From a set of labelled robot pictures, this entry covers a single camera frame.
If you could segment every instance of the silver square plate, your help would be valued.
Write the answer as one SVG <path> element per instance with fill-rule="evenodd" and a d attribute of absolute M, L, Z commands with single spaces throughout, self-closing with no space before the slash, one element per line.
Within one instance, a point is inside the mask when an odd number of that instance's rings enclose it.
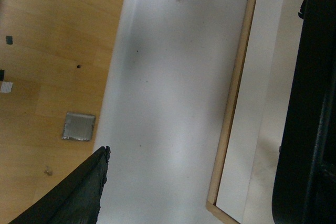
<path fill-rule="evenodd" d="M 91 140 L 95 121 L 95 115 L 68 112 L 65 117 L 62 139 Z"/>

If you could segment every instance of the white panel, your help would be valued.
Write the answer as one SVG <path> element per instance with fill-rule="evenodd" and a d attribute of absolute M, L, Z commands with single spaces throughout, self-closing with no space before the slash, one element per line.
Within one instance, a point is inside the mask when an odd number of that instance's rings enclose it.
<path fill-rule="evenodd" d="M 217 207 L 242 222 L 283 0 L 257 0 Z"/>
<path fill-rule="evenodd" d="M 205 209 L 247 0 L 125 0 L 95 149 L 100 224 L 216 224 Z"/>
<path fill-rule="evenodd" d="M 254 158 L 243 223 L 271 224 L 272 193 L 303 20 L 303 0 L 283 0 L 264 116 Z"/>

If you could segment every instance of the wooden edge strip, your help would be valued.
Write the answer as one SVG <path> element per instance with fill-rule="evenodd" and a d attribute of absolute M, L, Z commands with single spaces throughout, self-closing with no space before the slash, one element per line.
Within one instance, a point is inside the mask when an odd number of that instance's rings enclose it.
<path fill-rule="evenodd" d="M 206 209 L 210 211 L 218 220 L 225 224 L 239 224 L 235 219 L 233 219 L 228 214 L 224 213 L 218 207 L 211 204 L 209 201 L 206 202 Z"/>
<path fill-rule="evenodd" d="M 243 20 L 243 26 L 241 29 L 242 31 L 240 33 L 240 39 L 239 39 L 239 44 L 238 44 L 237 57 L 235 61 L 230 90 L 229 90 L 228 99 L 227 99 L 226 108 L 225 108 L 222 131 L 220 133 L 214 169 L 213 169 L 209 192 L 208 192 L 207 200 L 212 205 L 216 205 L 216 202 L 217 202 L 219 185 L 221 183 L 220 180 L 222 178 L 224 161 L 225 161 L 227 147 L 228 147 L 229 138 L 231 134 L 233 118 L 234 118 L 234 114 L 236 110 L 241 76 L 243 74 L 245 55 L 247 51 L 247 45 L 248 45 L 249 35 L 251 31 L 251 25 L 252 25 L 255 5 L 256 5 L 256 0 L 247 0 L 245 16 Z"/>

